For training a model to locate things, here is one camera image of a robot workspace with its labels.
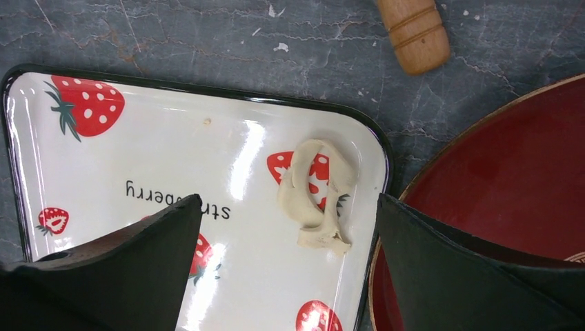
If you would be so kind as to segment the dark red round plate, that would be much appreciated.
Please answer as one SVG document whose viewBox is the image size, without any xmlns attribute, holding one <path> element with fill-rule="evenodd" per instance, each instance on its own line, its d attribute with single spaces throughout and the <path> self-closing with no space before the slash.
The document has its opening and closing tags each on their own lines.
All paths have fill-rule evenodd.
<svg viewBox="0 0 585 331">
<path fill-rule="evenodd" d="M 487 115 L 396 199 L 497 245 L 584 264 L 584 75 Z M 374 328 L 405 330 L 380 236 L 369 291 Z"/>
</svg>

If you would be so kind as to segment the white strawberry print tray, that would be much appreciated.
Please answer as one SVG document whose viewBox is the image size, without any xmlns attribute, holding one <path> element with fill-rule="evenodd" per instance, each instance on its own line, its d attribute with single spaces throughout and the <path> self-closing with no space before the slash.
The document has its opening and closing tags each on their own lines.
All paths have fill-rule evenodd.
<svg viewBox="0 0 585 331">
<path fill-rule="evenodd" d="M 391 148 L 345 106 L 152 79 L 19 66 L 1 84 L 23 248 L 35 261 L 178 202 L 203 219 L 178 330 L 355 330 Z M 337 216 L 343 255 L 299 244 L 277 202 L 299 173 Z"/>
</svg>

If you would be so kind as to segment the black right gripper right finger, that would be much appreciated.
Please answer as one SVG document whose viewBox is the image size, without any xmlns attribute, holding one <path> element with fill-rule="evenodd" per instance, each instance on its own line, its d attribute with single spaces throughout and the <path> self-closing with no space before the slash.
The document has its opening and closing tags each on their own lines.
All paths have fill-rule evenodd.
<svg viewBox="0 0 585 331">
<path fill-rule="evenodd" d="M 583 330 L 584 264 L 461 231 L 381 194 L 377 226 L 405 330 Z"/>
</svg>

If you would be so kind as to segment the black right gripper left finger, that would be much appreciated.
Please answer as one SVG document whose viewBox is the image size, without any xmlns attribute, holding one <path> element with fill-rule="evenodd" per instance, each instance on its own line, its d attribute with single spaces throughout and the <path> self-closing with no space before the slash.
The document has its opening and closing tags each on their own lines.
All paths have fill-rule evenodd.
<svg viewBox="0 0 585 331">
<path fill-rule="evenodd" d="M 35 262 L 1 266 L 2 330 L 174 330 L 201 225 L 198 194 Z"/>
</svg>

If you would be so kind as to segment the wooden dough roller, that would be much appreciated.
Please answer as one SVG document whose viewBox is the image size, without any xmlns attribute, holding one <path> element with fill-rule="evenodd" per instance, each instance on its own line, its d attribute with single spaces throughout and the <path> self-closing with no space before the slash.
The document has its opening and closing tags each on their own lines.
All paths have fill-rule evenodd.
<svg viewBox="0 0 585 331">
<path fill-rule="evenodd" d="M 419 75 L 450 58 L 448 35 L 433 0 L 378 0 L 377 7 L 397 60 L 409 75 Z"/>
</svg>

